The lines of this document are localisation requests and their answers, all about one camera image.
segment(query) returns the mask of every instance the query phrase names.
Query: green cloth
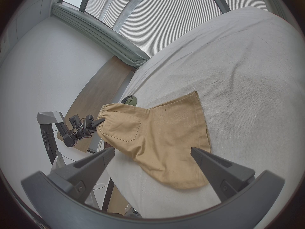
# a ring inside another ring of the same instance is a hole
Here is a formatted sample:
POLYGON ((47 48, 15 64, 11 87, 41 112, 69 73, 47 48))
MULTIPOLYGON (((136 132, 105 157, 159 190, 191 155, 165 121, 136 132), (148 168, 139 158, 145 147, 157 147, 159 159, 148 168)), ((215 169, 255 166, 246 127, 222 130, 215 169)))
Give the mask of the green cloth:
POLYGON ((149 59, 135 44, 89 14, 60 3, 53 3, 51 14, 80 30, 128 65, 138 68, 149 59))
POLYGON ((127 99, 125 104, 136 106, 137 105, 137 98, 136 97, 130 97, 130 98, 127 99))

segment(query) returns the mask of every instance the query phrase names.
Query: bed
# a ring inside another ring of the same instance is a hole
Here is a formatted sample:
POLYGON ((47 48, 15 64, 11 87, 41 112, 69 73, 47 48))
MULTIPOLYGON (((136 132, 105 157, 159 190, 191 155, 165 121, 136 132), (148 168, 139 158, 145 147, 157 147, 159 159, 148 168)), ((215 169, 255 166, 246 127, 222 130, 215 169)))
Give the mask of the bed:
MULTIPOLYGON (((266 226, 305 170, 305 45, 282 18, 254 7, 215 17, 176 39, 134 74, 122 98, 151 108, 196 90, 212 153, 285 179, 266 226)), ((175 190, 115 151, 107 172, 144 218, 191 214, 220 203, 208 184, 175 190)))

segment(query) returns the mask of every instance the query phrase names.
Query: pocket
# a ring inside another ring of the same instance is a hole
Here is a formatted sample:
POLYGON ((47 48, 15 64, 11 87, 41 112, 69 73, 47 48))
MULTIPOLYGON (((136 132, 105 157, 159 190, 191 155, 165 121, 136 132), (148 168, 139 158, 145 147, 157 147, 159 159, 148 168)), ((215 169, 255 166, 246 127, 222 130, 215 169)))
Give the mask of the pocket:
POLYGON ((129 142, 135 139, 140 124, 141 121, 137 116, 112 112, 105 118, 102 133, 129 142))

